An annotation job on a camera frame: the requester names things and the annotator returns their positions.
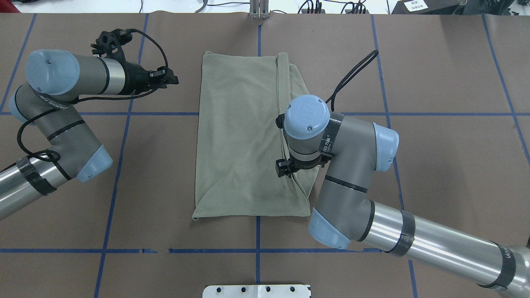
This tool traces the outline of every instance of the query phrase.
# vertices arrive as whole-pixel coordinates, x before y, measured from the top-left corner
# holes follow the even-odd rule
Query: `black band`
[[[33,188],[41,195],[47,196],[57,190],[48,182],[48,180],[44,179],[39,174],[27,156],[19,159],[16,162],[16,166],[19,168],[20,174],[22,174],[31,186],[33,186]]]
[[[83,119],[81,119],[81,120],[79,120],[79,121],[76,121],[76,122],[74,122],[74,123],[70,123],[70,124],[68,124],[67,126],[61,128],[61,129],[59,129],[58,131],[54,132],[53,134],[49,135],[47,139],[48,139],[48,141],[51,141],[51,139],[55,138],[56,136],[58,136],[58,135],[64,133],[65,131],[67,131],[67,130],[69,130],[69,129],[71,129],[71,128],[74,128],[74,127],[76,127],[76,126],[78,126],[78,125],[81,125],[81,124],[83,124],[83,123],[85,123],[85,120],[83,120]]]
[[[333,143],[335,142],[335,138],[337,137],[337,133],[339,132],[339,128],[343,119],[343,114],[337,112],[331,113],[330,121],[328,126],[326,126],[324,134],[322,135],[322,140],[320,141],[320,152],[328,154],[331,153],[331,150],[333,149]]]
[[[361,186],[358,186],[358,185],[355,185],[355,184],[351,184],[349,182],[346,182],[346,181],[343,181],[343,180],[340,180],[340,179],[337,179],[335,177],[331,177],[329,175],[326,175],[325,177],[325,180],[329,180],[331,182],[334,182],[334,183],[337,183],[337,184],[340,184],[342,186],[346,186],[348,188],[351,188],[353,190],[357,190],[357,191],[360,191],[360,192],[364,192],[366,193],[368,191],[367,188],[364,188],[364,187],[361,187]]]
[[[359,238],[359,239],[357,240],[357,242],[362,242],[362,241],[364,241],[364,239],[366,238],[366,236],[368,236],[368,233],[370,232],[370,229],[372,228],[372,224],[374,223],[375,203],[374,203],[374,201],[372,201],[372,200],[369,200],[369,201],[370,201],[370,218],[368,219],[368,224],[366,225],[365,232],[363,233],[363,235],[361,236],[361,238]]]
[[[416,232],[416,220],[412,213],[405,210],[400,210],[403,217],[403,226],[401,227],[401,235],[393,249],[386,251],[397,257],[404,256],[414,242],[414,233]]]
[[[481,287],[489,288],[494,291],[504,291],[508,288],[515,276],[515,256],[514,253],[507,247],[495,243],[500,249],[502,255],[502,268],[500,274],[495,281],[489,285],[479,285]]]
[[[52,107],[54,107],[56,109],[64,110],[64,109],[69,108],[70,106],[72,106],[72,104],[69,103],[69,102],[60,101],[60,100],[58,100],[56,98],[51,97],[48,94],[40,93],[40,92],[38,92],[37,90],[35,90],[33,88],[31,88],[31,90],[33,90],[33,93],[35,93],[35,95],[37,95],[37,97],[40,98],[43,102],[49,104],[50,106],[52,106]]]
[[[107,64],[105,63],[105,61],[103,61],[103,59],[101,59],[100,57],[98,57],[98,59],[101,61],[101,63],[103,63],[103,66],[105,67],[105,73],[107,74],[107,80],[105,81],[105,87],[103,87],[103,90],[101,90],[99,94],[103,94],[103,92],[105,92],[107,90],[107,87],[109,86],[109,83],[110,83],[110,72],[109,72],[109,67],[107,66]]]

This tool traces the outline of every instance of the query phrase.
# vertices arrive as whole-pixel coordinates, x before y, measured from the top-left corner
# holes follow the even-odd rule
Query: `wire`
[[[326,100],[326,103],[331,101],[331,111],[335,111],[335,97],[337,96],[337,93],[346,86],[351,79],[353,79],[354,76],[356,76],[360,71],[363,70],[370,62],[372,62],[375,57],[379,54],[378,50],[373,50],[370,54],[368,54],[363,60],[361,60],[359,63],[357,63],[356,66],[354,66],[350,72],[340,81],[340,83],[335,88],[335,91],[333,91],[333,94]]]
[[[355,8],[353,10],[351,10],[349,12],[349,14],[365,14],[366,13],[366,6],[363,5],[364,2],[366,2],[366,0],[364,0],[363,2],[361,2],[361,0],[359,0],[356,3]]]
[[[335,1],[335,0],[322,0],[322,1],[326,1],[326,2],[334,2],[334,3],[340,3],[340,4],[346,4],[346,3],[349,3],[349,2],[341,2],[341,1]]]
[[[202,6],[199,9],[197,9],[195,13],[199,13],[203,11],[207,4],[208,4],[208,0],[202,0]]]
[[[129,32],[139,33],[139,34],[143,35],[145,38],[147,38],[149,41],[151,41],[160,50],[160,53],[162,54],[162,57],[164,58],[165,67],[169,68],[169,64],[167,62],[166,54],[165,54],[164,50],[162,49],[162,47],[158,44],[158,42],[156,42],[153,38],[151,38],[151,36],[147,35],[146,33],[142,32],[142,31],[140,31],[138,29],[127,29],[127,30],[129,30]],[[87,98],[83,98],[83,99],[79,99],[78,98],[78,99],[72,101],[72,104],[80,103],[80,102],[87,101],[87,100],[130,100],[130,99],[138,99],[138,98],[142,98],[142,97],[148,96],[149,94],[152,94],[158,88],[159,88],[159,86],[155,86],[153,89],[151,89],[147,93],[134,95],[134,96],[128,96],[128,97],[87,97]]]
[[[219,4],[207,4],[206,6],[221,6],[221,5],[226,5],[226,4],[240,5],[240,4],[250,4],[250,2],[226,2],[226,3],[219,3]]]
[[[297,13],[300,13],[302,11],[302,8],[304,7],[306,3],[307,3],[307,13],[309,13],[310,11],[309,2],[311,2],[311,7],[313,7],[313,0],[305,0],[305,2],[302,3],[302,5],[300,6],[300,9],[298,9]]]
[[[26,128],[26,126],[28,126],[30,123],[33,123],[37,119],[39,119],[41,117],[44,117],[44,116],[46,116],[48,114],[51,114],[53,112],[56,112],[56,111],[58,111],[58,110],[51,109],[51,110],[47,110],[44,113],[40,113],[37,116],[35,116],[35,117],[29,119],[28,121],[24,122],[24,124],[22,124],[22,126],[20,127],[19,133],[16,135],[16,142],[19,144],[20,149],[22,149],[22,151],[24,151],[24,153],[28,155],[28,158],[35,157],[38,160],[47,161],[47,162],[56,162],[56,161],[60,160],[61,155],[57,151],[46,149],[46,150],[41,150],[41,151],[37,151],[37,152],[31,152],[22,143],[22,133],[24,132],[24,129]]]
[[[342,7],[342,10],[340,11],[340,13],[342,14],[344,12],[344,9],[346,8],[346,6],[348,6],[348,4],[351,4],[351,10],[353,11],[354,8],[355,8],[355,3],[353,2],[346,2],[346,4]]]

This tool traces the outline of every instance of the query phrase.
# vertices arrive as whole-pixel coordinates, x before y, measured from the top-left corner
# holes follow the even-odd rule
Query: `folded green towel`
[[[276,117],[308,94],[286,53],[236,57],[206,52],[197,140],[193,218],[224,215],[309,216],[318,168],[278,178],[289,157]]]

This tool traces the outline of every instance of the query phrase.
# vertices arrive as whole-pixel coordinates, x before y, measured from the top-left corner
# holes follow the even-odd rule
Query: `brown table surface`
[[[327,98],[374,48],[380,60],[337,96],[337,111],[399,132],[394,167],[368,197],[506,245],[530,233],[530,19],[497,16],[3,14],[0,162],[23,156],[8,97],[39,48],[90,55],[101,31],[145,29],[180,84],[134,102],[77,105],[114,159],[0,222],[0,297],[201,297],[205,285],[303,283],[320,297],[497,297],[470,281],[354,243],[336,252],[309,218],[191,219],[205,51],[289,54]],[[163,64],[140,36],[129,61]],[[33,149],[48,143],[35,127]],[[315,202],[325,171],[311,194]]]

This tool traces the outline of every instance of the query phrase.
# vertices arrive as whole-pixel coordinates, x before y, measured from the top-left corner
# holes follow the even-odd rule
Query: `metal bracket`
[[[207,286],[202,298],[311,298],[309,285]]]
[[[250,0],[250,18],[268,19],[269,0]]]

